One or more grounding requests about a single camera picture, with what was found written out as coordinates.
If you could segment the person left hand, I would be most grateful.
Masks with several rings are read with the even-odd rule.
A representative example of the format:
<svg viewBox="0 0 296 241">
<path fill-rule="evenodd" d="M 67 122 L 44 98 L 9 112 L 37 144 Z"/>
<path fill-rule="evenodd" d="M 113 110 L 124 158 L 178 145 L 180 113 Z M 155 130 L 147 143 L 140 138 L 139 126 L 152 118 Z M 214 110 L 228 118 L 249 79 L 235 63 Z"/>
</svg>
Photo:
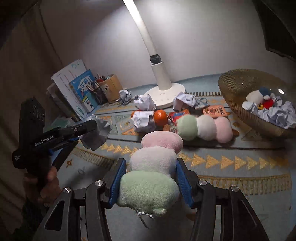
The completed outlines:
<svg viewBox="0 0 296 241">
<path fill-rule="evenodd" d="M 23 187 L 26 197 L 39 204 L 49 206 L 61 193 L 59 187 L 59 179 L 57 177 L 57 169 L 52 166 L 43 180 L 34 178 L 32 175 L 25 173 L 23 176 Z"/>
</svg>

